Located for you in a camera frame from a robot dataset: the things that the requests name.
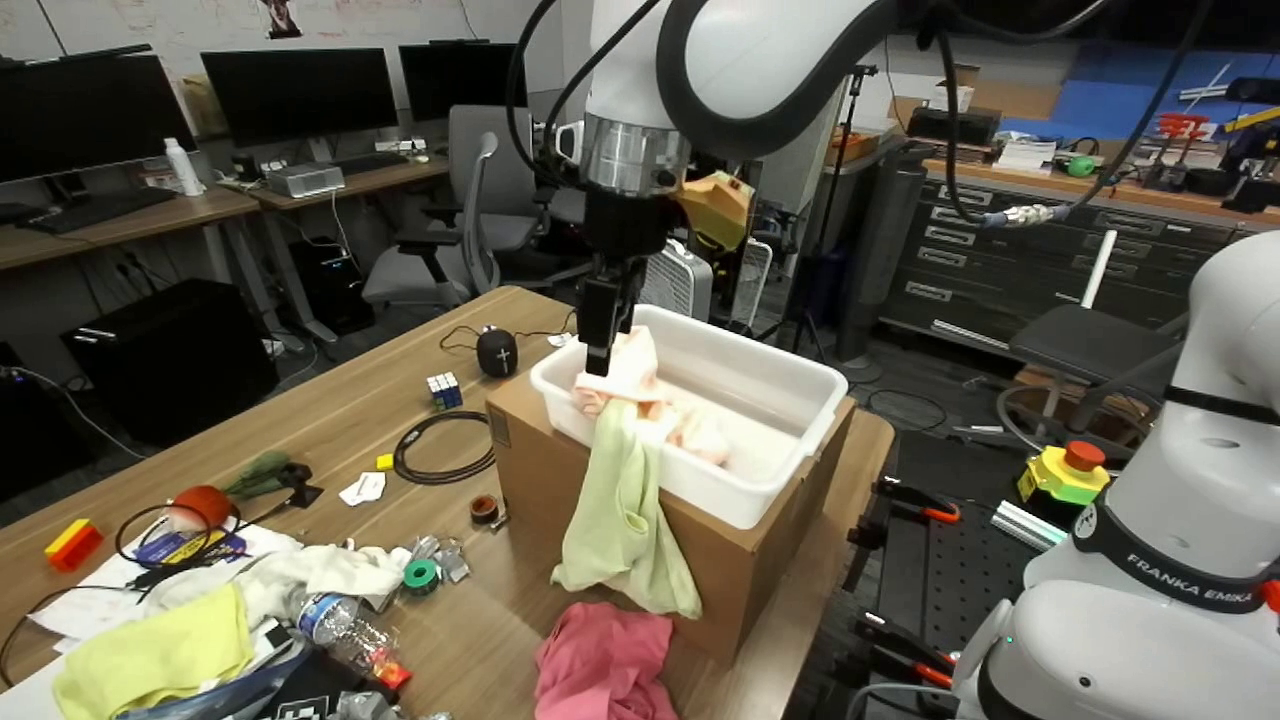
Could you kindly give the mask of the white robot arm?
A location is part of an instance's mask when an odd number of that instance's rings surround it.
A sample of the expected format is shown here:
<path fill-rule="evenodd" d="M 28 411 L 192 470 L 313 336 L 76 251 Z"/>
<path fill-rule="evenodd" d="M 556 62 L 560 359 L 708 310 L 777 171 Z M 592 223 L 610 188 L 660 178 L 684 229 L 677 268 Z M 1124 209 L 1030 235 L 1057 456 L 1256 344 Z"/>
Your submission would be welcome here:
<path fill-rule="evenodd" d="M 792 145 L 902 31 L 946 0 L 592 0 L 579 151 L 597 268 L 576 299 L 586 371 L 614 368 L 648 256 L 684 218 L 687 157 L 759 160 Z"/>

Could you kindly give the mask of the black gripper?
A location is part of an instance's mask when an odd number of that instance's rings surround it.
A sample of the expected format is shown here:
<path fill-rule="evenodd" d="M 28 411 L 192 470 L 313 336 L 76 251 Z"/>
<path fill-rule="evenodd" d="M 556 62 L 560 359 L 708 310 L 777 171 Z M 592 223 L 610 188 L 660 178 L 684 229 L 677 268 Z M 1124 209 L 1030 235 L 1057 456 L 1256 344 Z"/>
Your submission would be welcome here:
<path fill-rule="evenodd" d="M 597 263 L 588 268 L 576 299 L 576 323 L 588 336 L 586 371 L 610 377 L 614 348 L 634 338 L 634 305 L 646 263 L 665 247 L 677 223 L 682 205 L 671 196 L 588 193 L 586 238 Z"/>

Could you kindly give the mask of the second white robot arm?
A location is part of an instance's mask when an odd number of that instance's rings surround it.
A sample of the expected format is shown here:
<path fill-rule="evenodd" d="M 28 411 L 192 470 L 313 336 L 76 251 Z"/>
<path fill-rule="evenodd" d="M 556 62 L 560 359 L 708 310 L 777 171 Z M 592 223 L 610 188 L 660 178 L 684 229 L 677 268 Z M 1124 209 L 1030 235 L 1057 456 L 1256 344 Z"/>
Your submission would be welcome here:
<path fill-rule="evenodd" d="M 1156 425 L 957 665 L 957 720 L 1280 720 L 1280 230 L 1219 247 Z"/>

